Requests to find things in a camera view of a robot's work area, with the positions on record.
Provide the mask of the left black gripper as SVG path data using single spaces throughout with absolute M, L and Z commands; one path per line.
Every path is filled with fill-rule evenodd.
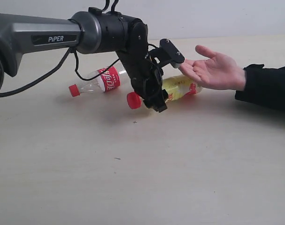
M 161 113 L 167 109 L 168 93 L 162 89 L 163 70 L 155 58 L 161 59 L 161 49 L 119 50 L 116 52 L 134 89 L 144 105 Z

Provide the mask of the left grey black robot arm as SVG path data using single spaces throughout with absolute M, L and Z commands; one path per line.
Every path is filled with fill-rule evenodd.
M 115 52 L 134 91 L 147 107 L 167 109 L 162 71 L 148 53 L 148 27 L 139 18 L 97 8 L 75 13 L 70 19 L 0 13 L 0 78 L 18 72 L 27 53 L 67 48 L 68 53 Z

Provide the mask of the black sleeved forearm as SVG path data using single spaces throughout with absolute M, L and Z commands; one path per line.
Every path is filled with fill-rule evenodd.
M 246 85 L 236 91 L 235 99 L 285 112 L 285 66 L 265 68 L 263 64 L 251 64 L 244 68 Z

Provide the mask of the person's open bare hand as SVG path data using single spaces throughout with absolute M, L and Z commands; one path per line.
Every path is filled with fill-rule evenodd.
M 239 67 L 233 58 L 202 45 L 197 45 L 195 51 L 207 59 L 186 59 L 179 67 L 183 75 L 212 90 L 245 89 L 245 70 Z

